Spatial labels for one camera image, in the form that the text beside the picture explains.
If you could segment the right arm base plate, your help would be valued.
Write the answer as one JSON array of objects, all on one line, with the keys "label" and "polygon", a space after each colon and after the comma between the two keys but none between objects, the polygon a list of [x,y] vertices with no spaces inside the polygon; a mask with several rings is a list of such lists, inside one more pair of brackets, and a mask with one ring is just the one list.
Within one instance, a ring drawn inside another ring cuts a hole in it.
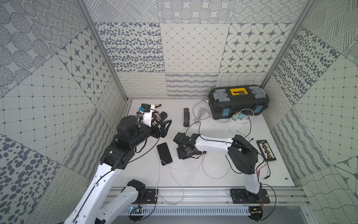
[{"label": "right arm base plate", "polygon": [[231,189],[229,194],[234,204],[270,203],[270,199],[266,189],[260,189],[258,194],[251,193],[245,188]]}]

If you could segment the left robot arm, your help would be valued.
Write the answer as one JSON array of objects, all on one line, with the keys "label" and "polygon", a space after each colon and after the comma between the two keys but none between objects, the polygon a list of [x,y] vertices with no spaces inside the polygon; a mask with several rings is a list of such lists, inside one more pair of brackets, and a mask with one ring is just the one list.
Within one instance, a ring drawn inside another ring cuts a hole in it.
[{"label": "left robot arm", "polygon": [[136,147],[146,144],[150,137],[157,140],[166,137],[171,122],[167,113],[154,109],[122,118],[117,125],[117,134],[99,160],[90,186],[65,223],[111,224],[129,205],[144,202],[145,184],[133,179],[115,199],[103,206],[115,180],[130,162],[134,162]]}]

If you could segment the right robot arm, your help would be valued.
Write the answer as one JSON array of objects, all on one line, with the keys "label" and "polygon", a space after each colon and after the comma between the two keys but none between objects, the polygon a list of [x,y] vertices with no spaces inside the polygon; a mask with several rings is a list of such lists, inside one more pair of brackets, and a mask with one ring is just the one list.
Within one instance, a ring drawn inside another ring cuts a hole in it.
[{"label": "right robot arm", "polygon": [[259,195],[262,189],[256,170],[259,152],[243,136],[235,135],[233,138],[218,139],[198,133],[191,136],[177,133],[173,142],[178,145],[178,149],[185,158],[202,155],[204,152],[216,152],[229,156],[237,170],[243,173],[245,190],[252,195]]}]

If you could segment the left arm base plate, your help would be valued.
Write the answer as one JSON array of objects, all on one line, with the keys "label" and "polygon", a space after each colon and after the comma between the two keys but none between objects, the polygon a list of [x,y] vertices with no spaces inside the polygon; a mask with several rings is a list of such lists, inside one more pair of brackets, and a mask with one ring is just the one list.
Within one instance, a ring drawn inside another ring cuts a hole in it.
[{"label": "left arm base plate", "polygon": [[157,193],[158,190],[155,188],[141,190],[137,200],[133,204],[156,204],[158,201]]}]

